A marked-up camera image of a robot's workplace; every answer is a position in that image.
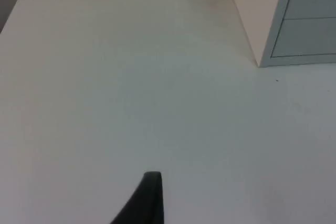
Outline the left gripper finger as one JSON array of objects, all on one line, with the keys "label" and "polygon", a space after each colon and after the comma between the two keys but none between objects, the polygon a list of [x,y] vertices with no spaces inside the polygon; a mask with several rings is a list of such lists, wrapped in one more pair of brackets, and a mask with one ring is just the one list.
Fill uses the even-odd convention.
[{"label": "left gripper finger", "polygon": [[144,173],[128,202],[112,220],[114,224],[164,224],[162,175]]}]

